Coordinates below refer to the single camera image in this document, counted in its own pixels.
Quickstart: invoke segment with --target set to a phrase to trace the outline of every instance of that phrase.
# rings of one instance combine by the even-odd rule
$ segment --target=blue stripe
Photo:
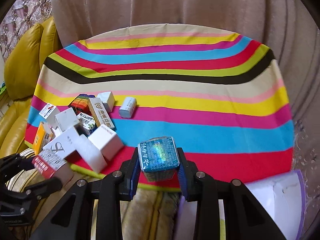
[[[169,51],[132,55],[98,55],[85,52],[72,44],[65,50],[79,58],[102,64],[131,64],[141,62],[180,61],[180,60],[205,60],[234,56],[243,51],[251,41],[248,37],[227,49],[212,49],[204,51]]]
[[[45,122],[45,119],[39,115],[39,112],[37,109],[35,109],[33,106],[30,107],[29,116],[28,116],[28,123],[39,127],[40,122]]]
[[[30,108],[28,123],[38,127],[44,119]],[[113,119],[116,132],[127,146],[160,136],[173,136],[177,147],[192,153],[260,153],[284,151],[293,146],[292,120],[275,129],[209,126]]]

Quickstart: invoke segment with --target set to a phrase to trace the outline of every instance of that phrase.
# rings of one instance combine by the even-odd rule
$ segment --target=beige stripe
[[[12,188],[14,187],[14,185],[17,183],[18,179],[20,178],[20,176],[22,176],[24,172],[25,171],[20,171],[17,175],[15,175],[9,180],[9,184],[7,185],[8,190],[12,190]]]
[[[217,85],[199,82],[163,80],[124,80],[81,85],[60,76],[47,67],[43,67],[40,74],[40,79],[42,79],[42,81],[56,90],[67,94],[95,94],[97,91],[119,90],[169,90],[175,92],[204,93],[237,98],[252,98],[258,96],[269,90],[279,78],[281,78],[281,74],[276,60],[272,60],[270,66],[252,81],[237,85]]]
[[[152,33],[226,33],[232,34],[234,32],[225,31],[216,28],[210,28],[205,26],[198,25],[186,25],[186,24],[148,24],[148,25],[139,25],[126,27],[106,33],[102,33],[96,36],[93,36],[86,41],[94,41],[96,39],[101,38],[109,38],[109,37],[122,37],[129,35],[137,35],[137,34],[152,34]]]

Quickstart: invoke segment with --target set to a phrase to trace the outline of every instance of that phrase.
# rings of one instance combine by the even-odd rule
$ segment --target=rainbow striped cloth
[[[47,57],[32,99],[31,147],[46,103],[62,111],[79,94],[112,91],[110,117],[125,147],[96,174],[78,154],[71,167],[98,178],[134,147],[173,136],[188,160],[216,179],[243,182],[290,170],[293,124],[283,80],[267,46],[237,33],[183,24],[141,25],[76,42]],[[132,119],[118,110],[137,99]],[[176,190],[177,177],[145,187]]]

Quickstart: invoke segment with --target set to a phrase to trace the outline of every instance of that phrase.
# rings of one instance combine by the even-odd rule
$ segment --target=lace curtain
[[[16,0],[0,24],[0,50],[4,61],[27,30],[51,14],[49,0]]]
[[[51,14],[63,46],[118,28],[186,23],[227,29],[274,51],[295,121],[292,167],[307,183],[305,229],[320,207],[320,32],[300,0],[17,0],[0,25],[4,60]]]

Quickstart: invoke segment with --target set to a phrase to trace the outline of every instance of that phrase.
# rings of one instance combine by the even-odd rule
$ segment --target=blue medicine box
[[[141,170],[149,182],[171,179],[180,161],[173,137],[159,137],[138,144]]]

